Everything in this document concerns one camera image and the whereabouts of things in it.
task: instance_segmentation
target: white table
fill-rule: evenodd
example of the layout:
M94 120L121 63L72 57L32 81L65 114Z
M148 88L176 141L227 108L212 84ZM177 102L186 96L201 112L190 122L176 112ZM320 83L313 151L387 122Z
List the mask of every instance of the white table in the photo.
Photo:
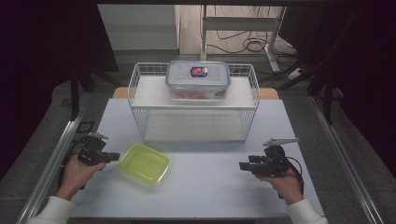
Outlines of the white table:
M98 132L109 137L106 152L121 156L143 143L125 99L110 99ZM170 166L155 186L143 183L111 162L73 201L72 217L130 219L257 219L285 217L286 205L272 186L239 170L248 155L265 155L270 138L295 138L280 100L261 100L245 143L147 144L170 158ZM318 196L297 143L284 145L286 155L303 166L304 196L323 216Z

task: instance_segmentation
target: plastic food container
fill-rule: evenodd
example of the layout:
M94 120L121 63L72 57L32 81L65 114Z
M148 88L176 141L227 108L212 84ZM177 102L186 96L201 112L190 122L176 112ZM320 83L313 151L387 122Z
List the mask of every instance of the plastic food container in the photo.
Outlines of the plastic food container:
M149 184L157 184L168 169L169 158L141 144L133 145L118 164L123 172Z
M231 84L227 63L170 62L165 78L176 100L221 100Z

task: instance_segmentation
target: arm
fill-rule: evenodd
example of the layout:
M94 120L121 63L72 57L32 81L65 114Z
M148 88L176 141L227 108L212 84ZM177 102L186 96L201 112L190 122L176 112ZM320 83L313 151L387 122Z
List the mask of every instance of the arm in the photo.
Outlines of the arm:
M285 199L286 210L288 211L293 224L327 224L327 218L319 216L311 203L304 199L300 190L300 184L294 174L289 169L282 177L271 177L256 175L261 181L267 181L273 185L274 189Z
M29 224L61 224L67 219L76 207L70 200L94 175L106 167L105 163L88 166L78 160L78 155L72 155L64 171L64 179L56 196L49 197L44 210L36 217L31 217Z

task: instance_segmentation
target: white sleeve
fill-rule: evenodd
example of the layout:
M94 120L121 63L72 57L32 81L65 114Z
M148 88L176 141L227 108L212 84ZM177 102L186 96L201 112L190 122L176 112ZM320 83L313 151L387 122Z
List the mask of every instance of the white sleeve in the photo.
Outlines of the white sleeve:
M309 200L304 199L286 207L293 224L327 224L327 218L318 215Z
M31 217L28 224L66 224L76 205L65 199L50 196L44 210Z

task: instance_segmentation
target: hand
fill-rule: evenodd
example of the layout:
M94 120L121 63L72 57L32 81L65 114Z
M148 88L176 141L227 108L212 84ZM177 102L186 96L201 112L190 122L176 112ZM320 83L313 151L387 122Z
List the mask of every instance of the hand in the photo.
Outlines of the hand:
M261 181L269 182L285 199L287 205L297 203L304 197L295 173L289 169L282 177L255 175Z
M78 154L72 155L64 170L64 179L56 196L70 201L78 190L87 184L96 171L103 170L105 167L104 162L95 166L86 165L78 160Z

